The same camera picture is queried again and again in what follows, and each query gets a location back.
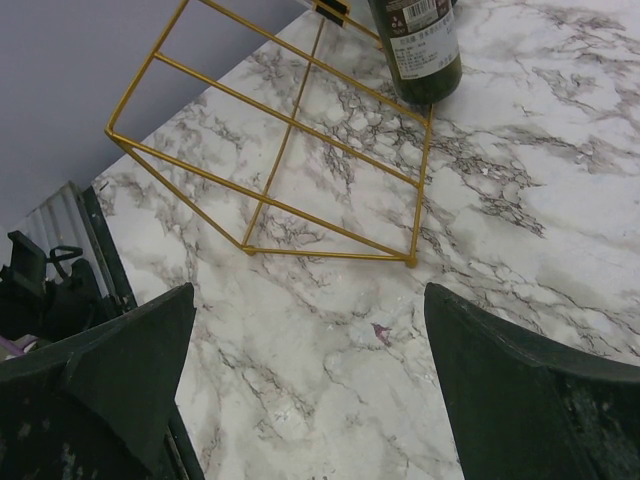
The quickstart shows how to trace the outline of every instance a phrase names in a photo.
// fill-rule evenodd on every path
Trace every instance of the gray wall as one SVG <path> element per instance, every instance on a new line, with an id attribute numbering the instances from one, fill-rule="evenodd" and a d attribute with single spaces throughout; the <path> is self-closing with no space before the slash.
<path id="1" fill-rule="evenodd" d="M 294 0 L 221 0 L 276 32 Z M 0 15 L 0 226 L 66 181 L 82 187 L 121 151 L 103 129 L 178 0 L 20 0 Z M 163 51 L 219 78 L 264 37 L 192 0 Z M 205 86 L 163 65 L 143 80 L 119 131 L 142 139 Z"/>
<path id="2" fill-rule="evenodd" d="M 7 231 L 0 225 L 0 268 L 11 262 L 11 241 L 7 238 Z"/>

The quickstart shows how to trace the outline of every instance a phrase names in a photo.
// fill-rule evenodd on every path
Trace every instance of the black strap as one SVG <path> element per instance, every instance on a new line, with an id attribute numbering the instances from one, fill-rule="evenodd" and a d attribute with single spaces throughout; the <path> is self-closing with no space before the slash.
<path id="1" fill-rule="evenodd" d="M 66 252 L 62 255 L 58 255 L 58 251 Z M 57 247 L 52 248 L 49 251 L 49 258 L 47 258 L 47 263 L 53 264 L 53 268 L 56 269 L 58 275 L 63 279 L 68 278 L 67 272 L 64 271 L 60 262 L 64 262 L 65 260 L 73 260 L 74 258 L 78 258 L 82 256 L 82 248 L 80 247 L 71 247 L 68 245 L 59 245 Z"/>

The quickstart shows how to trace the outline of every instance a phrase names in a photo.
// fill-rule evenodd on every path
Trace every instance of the corrugated panel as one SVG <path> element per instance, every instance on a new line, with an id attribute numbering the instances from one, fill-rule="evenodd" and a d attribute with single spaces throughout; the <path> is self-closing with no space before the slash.
<path id="1" fill-rule="evenodd" d="M 20 230 L 42 248 L 47 256 L 52 248 L 60 245 L 82 248 L 83 258 L 93 268 L 100 293 L 103 296 L 113 295 L 111 278 L 104 262 L 98 260 L 101 256 L 100 249 L 97 247 L 93 231 L 86 218 L 87 214 L 79 199 L 79 189 L 72 183 L 68 183 L 12 230 Z M 68 273 L 71 272 L 71 263 L 73 260 L 61 262 Z M 48 265 L 47 276 L 49 279 L 56 279 L 57 273 L 53 265 Z"/>

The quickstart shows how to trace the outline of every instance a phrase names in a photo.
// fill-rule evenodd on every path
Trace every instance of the barcode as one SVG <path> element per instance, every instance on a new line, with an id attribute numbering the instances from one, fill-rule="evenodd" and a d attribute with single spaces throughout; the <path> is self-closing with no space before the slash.
<path id="1" fill-rule="evenodd" d="M 419 19 L 436 9 L 435 0 L 420 0 L 418 3 L 404 8 L 404 18 L 407 22 Z"/>

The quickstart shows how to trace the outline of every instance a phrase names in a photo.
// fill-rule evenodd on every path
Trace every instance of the gray marble veining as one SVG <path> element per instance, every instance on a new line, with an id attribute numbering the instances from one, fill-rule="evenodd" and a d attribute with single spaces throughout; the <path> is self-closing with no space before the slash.
<path id="1" fill-rule="evenodd" d="M 94 186 L 139 302 L 198 314 L 177 402 L 210 479 L 461 479 L 426 338 L 444 284 L 565 344 L 640 365 L 640 5 L 466 0 L 464 77 L 437 106 L 419 265 L 247 257 L 124 157 Z M 319 17 L 280 36 L 310 51 Z M 393 95 L 380 52 L 319 57 Z M 267 44 L 223 81 L 290 112 L 305 63 Z M 416 175 L 424 131 L 314 69 L 300 121 Z M 285 126 L 213 89 L 146 143 L 260 190 Z M 155 162 L 242 236 L 255 201 Z M 405 250 L 416 191 L 294 132 L 272 195 Z M 272 207 L 262 246 L 370 251 Z"/>

